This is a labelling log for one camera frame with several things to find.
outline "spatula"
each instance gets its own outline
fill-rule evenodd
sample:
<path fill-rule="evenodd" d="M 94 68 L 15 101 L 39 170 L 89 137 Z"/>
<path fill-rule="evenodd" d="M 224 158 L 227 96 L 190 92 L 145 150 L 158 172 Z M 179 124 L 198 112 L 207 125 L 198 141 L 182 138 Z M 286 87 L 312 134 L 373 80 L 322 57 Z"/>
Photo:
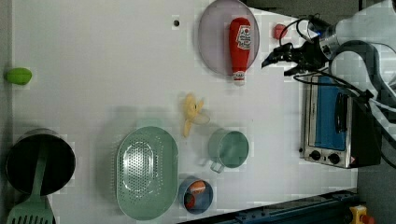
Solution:
<path fill-rule="evenodd" d="M 12 208 L 8 215 L 7 224 L 52 224 L 52 210 L 46 203 L 46 197 L 40 197 L 47 156 L 48 149 L 45 143 L 42 143 L 38 152 L 32 194 L 25 202 Z"/>

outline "ketchup label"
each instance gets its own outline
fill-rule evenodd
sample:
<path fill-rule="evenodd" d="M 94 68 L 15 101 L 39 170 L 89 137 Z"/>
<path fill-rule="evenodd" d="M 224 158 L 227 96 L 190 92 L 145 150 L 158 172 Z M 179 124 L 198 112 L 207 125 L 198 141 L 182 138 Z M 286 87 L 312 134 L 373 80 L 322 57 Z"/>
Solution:
<path fill-rule="evenodd" d="M 245 72 L 239 71 L 233 73 L 233 80 L 245 80 Z"/>
<path fill-rule="evenodd" d="M 249 25 L 241 25 L 239 27 L 239 32 L 238 32 L 238 36 L 236 37 L 236 42 L 238 42 L 238 48 L 250 49 L 251 37 L 250 37 Z"/>

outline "green ball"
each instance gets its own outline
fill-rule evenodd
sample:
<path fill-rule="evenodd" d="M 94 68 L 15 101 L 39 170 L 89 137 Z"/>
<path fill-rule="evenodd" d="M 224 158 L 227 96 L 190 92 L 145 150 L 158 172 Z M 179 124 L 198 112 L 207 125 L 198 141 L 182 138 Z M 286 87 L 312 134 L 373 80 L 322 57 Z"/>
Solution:
<path fill-rule="evenodd" d="M 32 79 L 32 72 L 27 68 L 13 68 L 6 74 L 6 80 L 17 85 L 26 85 Z"/>

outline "black pot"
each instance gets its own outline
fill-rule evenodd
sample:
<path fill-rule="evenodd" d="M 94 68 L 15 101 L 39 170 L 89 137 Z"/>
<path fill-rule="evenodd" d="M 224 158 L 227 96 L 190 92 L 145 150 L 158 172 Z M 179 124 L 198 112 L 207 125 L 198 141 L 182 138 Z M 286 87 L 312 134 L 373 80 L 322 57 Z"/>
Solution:
<path fill-rule="evenodd" d="M 75 154 L 59 134 L 48 129 L 30 131 L 10 150 L 6 164 L 9 183 L 23 193 L 32 192 L 38 150 L 42 141 L 46 141 L 49 154 L 41 195 L 48 195 L 61 189 L 75 171 Z"/>

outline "blue bowl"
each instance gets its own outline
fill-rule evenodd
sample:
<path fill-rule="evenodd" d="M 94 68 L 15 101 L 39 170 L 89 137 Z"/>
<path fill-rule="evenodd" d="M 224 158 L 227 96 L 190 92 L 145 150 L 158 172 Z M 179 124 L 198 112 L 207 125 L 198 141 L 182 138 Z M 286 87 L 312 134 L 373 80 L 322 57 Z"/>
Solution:
<path fill-rule="evenodd" d="M 186 208 L 184 204 L 184 197 L 186 193 L 191 193 L 189 190 L 189 187 L 196 181 L 203 181 L 205 183 L 205 191 L 202 193 L 199 193 L 197 195 L 194 195 L 195 197 L 195 204 L 194 207 L 192 208 Z M 213 189 L 210 186 L 209 183 L 206 181 L 199 179 L 195 176 L 189 176 L 187 177 L 183 183 L 181 183 L 180 187 L 178 188 L 178 200 L 180 204 L 191 214 L 198 215 L 206 211 L 210 204 L 212 204 L 213 201 Z"/>

